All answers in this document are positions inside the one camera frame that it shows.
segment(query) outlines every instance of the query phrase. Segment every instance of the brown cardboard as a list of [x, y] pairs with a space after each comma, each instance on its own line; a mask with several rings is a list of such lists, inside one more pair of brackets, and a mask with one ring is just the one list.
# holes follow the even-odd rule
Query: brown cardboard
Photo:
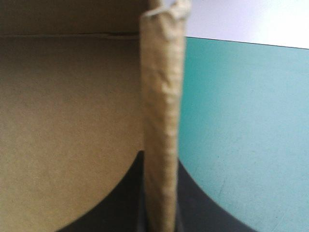
[[0, 0], [0, 34], [138, 32], [146, 0]]
[[1, 232], [55, 231], [123, 177], [142, 149], [138, 46], [0, 39]]

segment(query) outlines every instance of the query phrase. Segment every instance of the black base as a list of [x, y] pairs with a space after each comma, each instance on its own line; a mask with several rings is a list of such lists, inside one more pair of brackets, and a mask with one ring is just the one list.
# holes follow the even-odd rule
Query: black base
[[[143, 152], [115, 189], [88, 213], [58, 232], [147, 232]], [[254, 232], [211, 200], [179, 163], [175, 232]]]

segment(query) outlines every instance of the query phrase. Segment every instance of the white wall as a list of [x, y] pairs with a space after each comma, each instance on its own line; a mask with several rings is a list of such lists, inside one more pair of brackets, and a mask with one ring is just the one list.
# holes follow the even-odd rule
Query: white wall
[[192, 3], [187, 36], [309, 48], [309, 0], [192, 0]]

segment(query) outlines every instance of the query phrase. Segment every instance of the teal surface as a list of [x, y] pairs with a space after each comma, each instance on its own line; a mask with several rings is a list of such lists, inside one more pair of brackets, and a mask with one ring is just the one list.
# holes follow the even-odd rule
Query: teal surface
[[259, 232], [309, 232], [309, 50], [187, 38], [180, 159]]

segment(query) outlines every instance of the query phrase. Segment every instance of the cardboard wall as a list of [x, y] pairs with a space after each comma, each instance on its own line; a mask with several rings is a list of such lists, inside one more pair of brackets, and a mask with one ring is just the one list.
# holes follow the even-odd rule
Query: cardboard wall
[[0, 231], [51, 232], [142, 149], [138, 40], [0, 39]]

